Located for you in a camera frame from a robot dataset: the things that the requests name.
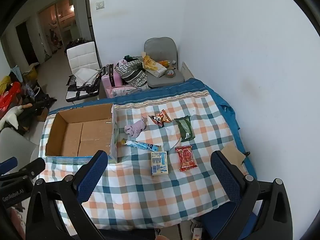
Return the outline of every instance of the blue tube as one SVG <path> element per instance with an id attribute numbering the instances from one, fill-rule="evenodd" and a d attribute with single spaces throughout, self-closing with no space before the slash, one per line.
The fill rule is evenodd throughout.
<path id="1" fill-rule="evenodd" d="M 127 140 L 127 139 L 122 139 L 121 144 L 130 146 L 130 147 L 143 149 L 143 150 L 150 150 L 152 152 L 158 152 L 159 148 L 160 148 L 160 146 L 158 146 L 158 145 L 148 144 L 148 143 L 144 143 L 144 142 L 136 142 L 136 141 Z"/>

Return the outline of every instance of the purple cloth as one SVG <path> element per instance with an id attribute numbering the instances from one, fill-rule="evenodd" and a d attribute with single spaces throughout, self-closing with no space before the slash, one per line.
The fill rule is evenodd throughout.
<path id="1" fill-rule="evenodd" d="M 140 121 L 137 121 L 133 125 L 126 125 L 124 127 L 124 132 L 134 138 L 137 138 L 141 131 L 145 129 L 145 127 L 146 124 L 144 123 L 144 117 L 142 117 Z"/>

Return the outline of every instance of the blue gripper pad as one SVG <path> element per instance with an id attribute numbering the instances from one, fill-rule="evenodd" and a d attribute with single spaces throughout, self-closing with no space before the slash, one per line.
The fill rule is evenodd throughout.
<path id="1" fill-rule="evenodd" d="M 77 200 L 79 203 L 87 202 L 94 191 L 99 179 L 103 175 L 108 165 L 108 155 L 101 151 L 100 156 L 92 164 L 87 174 L 77 187 Z"/>
<path id="2" fill-rule="evenodd" d="M 211 155 L 211 167 L 231 202 L 241 200 L 240 185 L 216 152 Z"/>
<path id="3" fill-rule="evenodd" d="M 11 157 L 10 159 L 7 159 L 3 163 L 0 163 L 0 176 L 6 174 L 7 172 L 11 171 L 17 166 L 18 166 L 18 160 L 16 157 Z"/>

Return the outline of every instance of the plaid bedsheet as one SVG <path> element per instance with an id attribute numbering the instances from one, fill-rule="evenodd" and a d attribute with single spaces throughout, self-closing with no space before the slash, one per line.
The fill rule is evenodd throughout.
<path id="1" fill-rule="evenodd" d="M 120 133 L 118 141 L 130 138 L 124 126 L 146 117 L 146 129 L 136 139 L 161 145 L 168 151 L 169 175 L 151 176 L 150 153 L 146 150 L 118 145 L 118 163 L 109 164 L 89 201 L 83 207 L 99 229 L 130 230 L 161 228 L 178 224 L 217 208 L 228 197 L 210 165 L 211 153 L 233 141 L 231 131 L 207 90 L 186 92 L 139 103 L 115 105 Z M 169 117 L 190 115 L 195 139 L 181 143 L 175 121 L 164 128 L 154 124 L 148 115 L 165 109 Z M 46 161 L 39 177 L 57 181 L 75 174 L 80 165 L 54 164 L 45 157 L 45 145 L 55 114 L 48 116 L 40 142 L 39 156 Z M 198 167 L 180 172 L 175 146 L 192 145 Z M 61 202 L 61 216 L 72 227 Z"/>

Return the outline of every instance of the green bag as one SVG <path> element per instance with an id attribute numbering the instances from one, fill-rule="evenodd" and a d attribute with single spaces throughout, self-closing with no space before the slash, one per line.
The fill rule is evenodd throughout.
<path id="1" fill-rule="evenodd" d="M 187 115 L 182 118 L 174 119 L 179 127 L 181 134 L 181 142 L 191 141 L 195 138 L 195 135 L 192 131 L 190 116 Z"/>

